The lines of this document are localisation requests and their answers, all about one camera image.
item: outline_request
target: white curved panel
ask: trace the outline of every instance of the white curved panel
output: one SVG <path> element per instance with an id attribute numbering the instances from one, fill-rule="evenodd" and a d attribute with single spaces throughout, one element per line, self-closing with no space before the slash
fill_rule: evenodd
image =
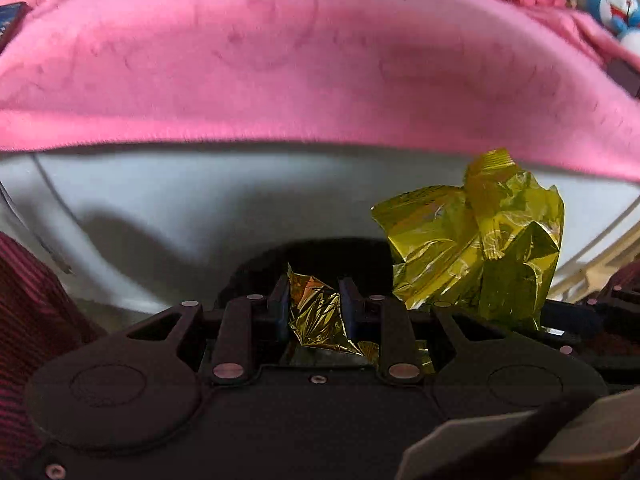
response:
<path id="1" fill-rule="evenodd" d="M 184 299 L 210 303 L 240 263 L 290 240 L 382 238 L 372 205 L 422 186 L 458 186 L 469 161 L 280 144 L 94 147 L 38 158 L 49 185 L 29 155 L 0 161 L 0 180 L 74 267 L 65 285 L 77 297 L 146 312 Z M 640 219 L 640 208 L 620 219 L 640 198 L 633 184 L 533 171 L 565 202 L 561 266 L 613 223 Z"/>

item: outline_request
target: crumpled gold foil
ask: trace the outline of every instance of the crumpled gold foil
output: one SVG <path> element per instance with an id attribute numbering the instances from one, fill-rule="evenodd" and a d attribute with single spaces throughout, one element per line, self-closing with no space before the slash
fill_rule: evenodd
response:
<path id="1" fill-rule="evenodd" d="M 433 368 L 433 363 L 431 362 L 431 356 L 429 355 L 427 342 L 424 339 L 418 339 L 415 342 L 415 346 L 418 349 L 420 361 L 422 362 L 422 371 L 425 374 L 434 374 L 435 369 Z M 358 348 L 360 349 L 364 357 L 367 358 L 369 364 L 372 364 L 376 368 L 378 368 L 378 360 L 380 358 L 380 345 L 371 341 L 360 341 L 358 343 Z"/>
<path id="2" fill-rule="evenodd" d="M 506 150 L 471 163 L 463 187 L 433 186 L 372 208 L 398 263 L 407 308 L 446 301 L 504 325 L 538 329 L 564 223 L 558 190 Z"/>
<path id="3" fill-rule="evenodd" d="M 289 267 L 289 326 L 302 346 L 362 355 L 347 337 L 340 310 L 340 293 Z"/>

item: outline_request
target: metal rivet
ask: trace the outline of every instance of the metal rivet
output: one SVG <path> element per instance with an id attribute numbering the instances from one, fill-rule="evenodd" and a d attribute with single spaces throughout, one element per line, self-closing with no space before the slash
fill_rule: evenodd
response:
<path id="1" fill-rule="evenodd" d="M 413 379 L 420 374 L 420 368 L 411 363 L 398 363 L 389 367 L 389 375 L 396 379 Z"/>
<path id="2" fill-rule="evenodd" d="M 60 464 L 49 464 L 44 472 L 51 480 L 63 480 L 66 477 L 66 470 Z"/>
<path id="3" fill-rule="evenodd" d="M 311 377 L 309 377 L 309 380 L 313 384 L 326 384 L 329 379 L 327 379 L 324 375 L 312 375 Z"/>
<path id="4" fill-rule="evenodd" d="M 220 379 L 237 379 L 244 374 L 244 368 L 238 363 L 220 363 L 213 368 L 213 374 Z"/>

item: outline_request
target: stuffed toy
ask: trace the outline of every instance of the stuffed toy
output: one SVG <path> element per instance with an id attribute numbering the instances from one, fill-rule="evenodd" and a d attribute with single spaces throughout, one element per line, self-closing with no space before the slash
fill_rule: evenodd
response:
<path id="1" fill-rule="evenodd" d="M 640 10 L 638 0 L 586 0 L 586 9 L 620 43 L 640 55 Z"/>

